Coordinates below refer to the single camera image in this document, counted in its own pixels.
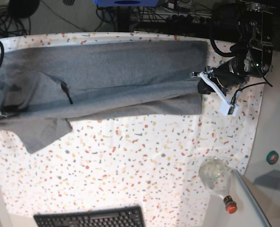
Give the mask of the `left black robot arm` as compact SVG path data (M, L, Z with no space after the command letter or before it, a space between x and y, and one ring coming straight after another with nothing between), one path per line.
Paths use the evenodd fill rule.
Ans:
M269 0L238 0L213 10L210 18L209 38L213 50L230 60L216 68L205 68L208 79L223 94L246 83L250 77L266 79L272 62L272 19L277 7ZM229 52L221 51L215 41L215 25L232 16L240 34L239 41Z

